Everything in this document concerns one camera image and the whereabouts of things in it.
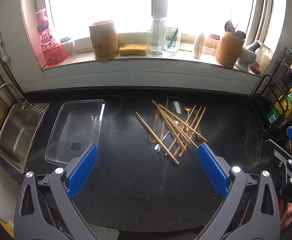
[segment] glass jar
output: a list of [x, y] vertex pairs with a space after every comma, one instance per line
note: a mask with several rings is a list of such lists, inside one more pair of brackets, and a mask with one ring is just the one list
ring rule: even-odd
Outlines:
[[219, 35], [213, 33], [209, 33], [205, 36], [203, 53], [214, 55], [220, 39], [221, 37]]
[[164, 40], [166, 36], [166, 17], [151, 18], [151, 28], [147, 31], [148, 54], [159, 56], [164, 51]]
[[248, 68], [257, 75], [263, 75], [270, 63], [272, 51], [264, 43], [258, 41], [260, 47], [256, 49], [256, 59], [253, 63], [248, 65]]
[[177, 24], [174, 28], [167, 28], [165, 35], [165, 51], [170, 56], [175, 56], [181, 43], [182, 30]]
[[61, 44], [67, 54], [67, 61], [71, 61], [78, 56], [74, 40], [67, 36], [61, 39]]

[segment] stainless steel sink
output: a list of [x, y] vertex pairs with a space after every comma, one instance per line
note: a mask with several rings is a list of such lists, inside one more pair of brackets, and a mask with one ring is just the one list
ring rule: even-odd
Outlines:
[[0, 155], [20, 173], [25, 172], [28, 155], [49, 104], [23, 109], [14, 104], [0, 130]]

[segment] pink soap bottle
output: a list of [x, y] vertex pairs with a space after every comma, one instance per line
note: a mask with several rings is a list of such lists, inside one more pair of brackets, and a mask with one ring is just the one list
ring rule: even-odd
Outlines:
[[44, 15], [46, 8], [38, 11], [41, 14], [40, 24], [37, 32], [40, 37], [40, 44], [46, 60], [47, 66], [51, 67], [63, 62], [67, 58], [67, 54], [61, 45], [59, 38], [56, 37], [53, 25], [49, 24], [48, 18]]

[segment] wooden cup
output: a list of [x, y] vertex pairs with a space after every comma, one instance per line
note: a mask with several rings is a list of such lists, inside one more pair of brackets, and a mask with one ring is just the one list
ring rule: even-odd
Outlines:
[[229, 33], [224, 33], [215, 54], [216, 61], [226, 68], [233, 68], [243, 45], [243, 40]]
[[96, 60], [106, 61], [118, 56], [118, 42], [113, 21], [94, 23], [90, 25], [89, 33]]

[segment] white knife handle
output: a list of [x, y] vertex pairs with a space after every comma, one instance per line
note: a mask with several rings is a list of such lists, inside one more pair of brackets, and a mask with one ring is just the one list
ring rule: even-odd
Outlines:
[[179, 103], [177, 101], [174, 102], [174, 106], [175, 106], [175, 109], [176, 109], [176, 113], [177, 114], [181, 114], [181, 108], [179, 107]]

